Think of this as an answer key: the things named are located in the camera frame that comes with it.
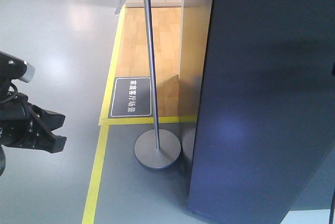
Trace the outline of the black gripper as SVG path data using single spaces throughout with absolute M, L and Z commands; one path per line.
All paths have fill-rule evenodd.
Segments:
M 30 105 L 27 95 L 18 94 L 16 98 L 1 103 L 1 145 L 49 153 L 62 152 L 67 140 L 65 136 L 41 132 L 33 138 L 32 130 L 39 131 L 41 128 L 53 131 L 61 128 L 64 121 L 65 115 Z

